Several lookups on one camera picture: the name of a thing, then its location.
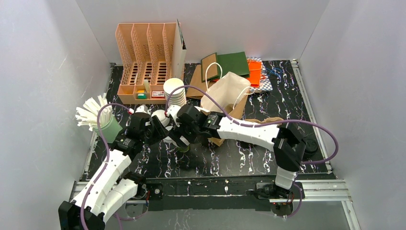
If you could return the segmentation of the cardboard two-cup carrier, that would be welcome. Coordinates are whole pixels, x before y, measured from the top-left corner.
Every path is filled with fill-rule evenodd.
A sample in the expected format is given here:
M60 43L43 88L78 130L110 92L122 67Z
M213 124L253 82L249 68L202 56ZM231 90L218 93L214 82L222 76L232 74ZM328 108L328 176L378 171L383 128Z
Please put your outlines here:
M254 123L255 126L258 124L267 124L267 123L272 123L272 122L279 122L283 121L284 119L281 117L267 117L264 120L258 120L258 119L245 119L247 122Z

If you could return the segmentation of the green paper cup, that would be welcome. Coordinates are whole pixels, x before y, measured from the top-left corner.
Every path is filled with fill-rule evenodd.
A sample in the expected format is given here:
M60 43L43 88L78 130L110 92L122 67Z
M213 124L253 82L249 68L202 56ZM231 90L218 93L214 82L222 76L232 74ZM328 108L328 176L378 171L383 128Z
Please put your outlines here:
M179 152L183 152L183 153L188 152L190 150L190 143L186 143L186 144L184 143L184 144L177 146L177 150Z

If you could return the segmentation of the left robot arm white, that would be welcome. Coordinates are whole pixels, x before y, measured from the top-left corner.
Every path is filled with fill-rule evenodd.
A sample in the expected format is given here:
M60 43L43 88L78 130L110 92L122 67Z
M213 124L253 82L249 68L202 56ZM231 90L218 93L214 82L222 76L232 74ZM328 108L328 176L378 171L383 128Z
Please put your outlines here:
M166 137L163 129L169 124L164 111L153 114L135 112L135 125L123 129L112 116L109 123L96 132L107 141L107 155L85 187L59 206L60 227L63 230L103 230L106 222L128 200L150 197L150 186L135 172L123 175L145 144L155 144Z

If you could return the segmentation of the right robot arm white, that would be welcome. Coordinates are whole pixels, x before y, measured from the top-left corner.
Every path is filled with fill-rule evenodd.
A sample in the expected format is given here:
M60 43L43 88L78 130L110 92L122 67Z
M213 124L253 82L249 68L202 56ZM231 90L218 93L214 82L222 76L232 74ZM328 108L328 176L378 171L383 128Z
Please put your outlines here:
M273 151L277 163L274 189L287 192L292 188L307 145L293 121L260 124L189 104L172 105L165 114L175 123L169 137L180 146L187 146L195 141L197 135L202 135L205 138L243 141Z

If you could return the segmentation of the tan paper bag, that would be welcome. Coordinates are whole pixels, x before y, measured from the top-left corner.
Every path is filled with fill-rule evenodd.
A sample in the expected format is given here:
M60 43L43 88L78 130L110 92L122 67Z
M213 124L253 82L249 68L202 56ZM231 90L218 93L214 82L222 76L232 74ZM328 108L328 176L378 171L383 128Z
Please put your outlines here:
M240 119L250 89L251 83L248 79L229 71L216 83L207 88L206 93L208 95L204 95L201 98L200 106L214 112L221 112L221 107L233 118ZM210 98L215 100L220 107L216 106Z

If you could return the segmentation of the stack of paper cups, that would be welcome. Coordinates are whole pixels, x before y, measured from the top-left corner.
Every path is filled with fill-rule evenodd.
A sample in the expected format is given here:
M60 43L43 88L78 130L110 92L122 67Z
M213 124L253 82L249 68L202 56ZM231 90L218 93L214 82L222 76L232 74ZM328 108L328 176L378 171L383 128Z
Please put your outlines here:
M171 78L165 81L163 85L167 106L171 105L184 106L186 101L186 92L183 88L184 83L179 78Z

